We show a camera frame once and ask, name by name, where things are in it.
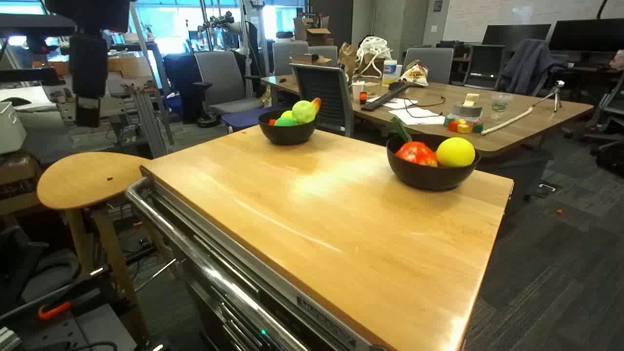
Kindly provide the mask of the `black bowl far side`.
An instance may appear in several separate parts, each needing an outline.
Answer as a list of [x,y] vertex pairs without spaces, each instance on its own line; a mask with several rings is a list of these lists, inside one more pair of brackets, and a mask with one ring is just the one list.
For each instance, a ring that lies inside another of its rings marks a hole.
[[314,128],[316,122],[302,122],[302,124],[287,124],[279,126],[277,118],[281,116],[279,111],[267,111],[263,113],[258,122],[261,126],[261,132],[273,142],[273,144],[302,144],[306,142]]

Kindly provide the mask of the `black bowl near table edge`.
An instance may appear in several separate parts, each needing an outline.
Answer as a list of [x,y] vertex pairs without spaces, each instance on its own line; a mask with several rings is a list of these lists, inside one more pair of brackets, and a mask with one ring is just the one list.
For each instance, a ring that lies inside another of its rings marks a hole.
[[396,155],[396,152],[404,146],[404,138],[400,134],[390,134],[386,140],[386,155],[394,175],[415,189],[425,191],[449,191],[458,187],[478,165],[482,155],[476,155],[470,165],[464,167],[431,167],[406,161]]

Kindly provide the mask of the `red radish with green stem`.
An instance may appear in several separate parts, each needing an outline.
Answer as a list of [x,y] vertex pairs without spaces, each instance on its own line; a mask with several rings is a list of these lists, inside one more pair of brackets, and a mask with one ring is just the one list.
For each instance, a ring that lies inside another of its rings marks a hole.
[[406,126],[406,122],[398,116],[390,118],[390,128],[404,140],[404,142],[412,142],[412,134]]

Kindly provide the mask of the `yellow lemon ball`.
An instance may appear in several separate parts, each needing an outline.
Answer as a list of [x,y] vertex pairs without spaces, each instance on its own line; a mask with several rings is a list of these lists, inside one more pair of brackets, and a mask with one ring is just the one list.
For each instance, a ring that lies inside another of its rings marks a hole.
[[476,159],[476,148],[462,136],[451,136],[437,146],[435,155],[445,167],[466,167]]

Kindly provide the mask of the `yellow banana orange tip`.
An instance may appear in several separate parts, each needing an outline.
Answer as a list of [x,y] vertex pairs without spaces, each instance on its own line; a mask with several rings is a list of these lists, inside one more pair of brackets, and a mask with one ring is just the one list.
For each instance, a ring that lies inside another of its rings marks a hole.
[[314,97],[310,103],[312,103],[316,113],[322,109],[322,99],[320,97]]

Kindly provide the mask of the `round wooden stool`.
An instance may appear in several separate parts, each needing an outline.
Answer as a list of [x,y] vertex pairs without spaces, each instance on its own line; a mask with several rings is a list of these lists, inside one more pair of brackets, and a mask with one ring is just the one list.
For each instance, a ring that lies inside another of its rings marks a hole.
[[57,159],[37,181],[37,198],[66,220],[78,263],[84,272],[96,269],[96,255],[86,233],[84,216],[96,224],[100,245],[117,292],[129,302],[123,321],[137,341],[148,337],[137,290],[127,272],[127,259],[117,239],[107,202],[141,179],[144,157],[119,152],[78,152]]

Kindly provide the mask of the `light green round fruit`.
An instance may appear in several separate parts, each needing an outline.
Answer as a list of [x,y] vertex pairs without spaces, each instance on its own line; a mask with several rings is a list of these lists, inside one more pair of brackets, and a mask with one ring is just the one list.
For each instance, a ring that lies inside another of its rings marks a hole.
[[316,116],[316,105],[308,99],[300,99],[293,105],[293,116],[298,122],[310,122]]

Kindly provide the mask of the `coloured toy blocks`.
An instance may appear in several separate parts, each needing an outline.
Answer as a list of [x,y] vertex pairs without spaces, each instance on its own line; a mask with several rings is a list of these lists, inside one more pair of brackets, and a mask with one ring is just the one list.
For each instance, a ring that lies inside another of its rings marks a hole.
[[466,118],[447,118],[447,130],[451,132],[458,132],[458,134],[482,134],[484,132],[484,124],[482,122],[474,122],[474,120],[466,120]]

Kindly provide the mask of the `grey mesh office chair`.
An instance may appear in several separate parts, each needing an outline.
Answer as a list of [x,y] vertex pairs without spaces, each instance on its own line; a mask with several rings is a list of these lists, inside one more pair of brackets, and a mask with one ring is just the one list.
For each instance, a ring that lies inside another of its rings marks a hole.
[[355,114],[345,74],[339,66],[295,64],[298,93],[304,99],[322,99],[316,126],[322,130],[351,136]]

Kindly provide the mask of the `clear plastic cup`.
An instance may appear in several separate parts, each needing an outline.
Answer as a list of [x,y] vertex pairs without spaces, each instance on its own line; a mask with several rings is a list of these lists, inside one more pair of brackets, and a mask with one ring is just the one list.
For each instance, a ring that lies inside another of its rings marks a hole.
[[503,113],[507,109],[507,105],[509,105],[509,95],[507,93],[495,93],[492,97],[492,109],[495,113]]

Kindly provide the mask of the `white paper sheets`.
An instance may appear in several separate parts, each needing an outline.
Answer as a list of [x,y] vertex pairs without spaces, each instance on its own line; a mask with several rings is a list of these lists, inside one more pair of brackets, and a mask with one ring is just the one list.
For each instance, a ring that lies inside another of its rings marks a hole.
[[412,99],[396,97],[386,103],[386,109],[404,120],[408,126],[415,124],[429,124],[429,126],[441,126],[445,122],[445,116],[441,113],[435,113],[431,109],[419,107]]

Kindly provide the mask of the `green lime ball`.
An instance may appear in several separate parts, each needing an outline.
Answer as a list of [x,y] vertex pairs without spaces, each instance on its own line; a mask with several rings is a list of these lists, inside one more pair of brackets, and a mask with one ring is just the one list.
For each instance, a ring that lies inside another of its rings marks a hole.
[[275,126],[297,126],[297,124],[298,124],[298,120],[295,116],[291,116],[291,114],[279,116],[275,120]]

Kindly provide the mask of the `black computer monitor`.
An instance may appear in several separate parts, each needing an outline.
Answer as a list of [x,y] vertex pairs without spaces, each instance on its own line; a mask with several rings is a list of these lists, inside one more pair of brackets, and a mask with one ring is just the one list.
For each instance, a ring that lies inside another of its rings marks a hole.
[[532,25],[490,25],[484,33],[484,44],[503,44],[507,50],[513,50],[525,38],[546,38],[550,31],[548,23]]

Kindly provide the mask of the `large wooden office desk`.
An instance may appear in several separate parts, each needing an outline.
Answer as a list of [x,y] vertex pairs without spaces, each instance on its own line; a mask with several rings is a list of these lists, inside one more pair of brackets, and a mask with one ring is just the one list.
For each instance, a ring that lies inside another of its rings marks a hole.
[[[287,75],[267,75],[263,77],[273,87],[273,95],[277,91],[298,93],[298,83],[293,74]],[[542,136],[552,128],[560,128],[564,122],[570,122],[579,116],[587,116],[593,111],[589,103],[566,101],[562,99],[560,107],[554,107],[554,99],[534,97],[534,95],[507,95],[507,107],[503,113],[492,116],[492,97],[499,91],[490,89],[472,89],[451,83],[431,81],[427,87],[410,87],[404,97],[417,103],[417,107],[433,111],[433,114],[451,114],[453,107],[458,105],[466,93],[480,93],[480,103],[484,105],[482,118],[484,132],[468,132],[466,136],[484,155],[503,153],[519,144],[529,142],[534,136]],[[357,101],[353,101],[353,113],[359,118],[373,120],[376,124],[388,124],[394,116],[388,107],[380,107],[376,111],[363,111]],[[451,132],[443,124],[414,124],[408,126],[410,132],[417,134],[439,134],[451,136]]]

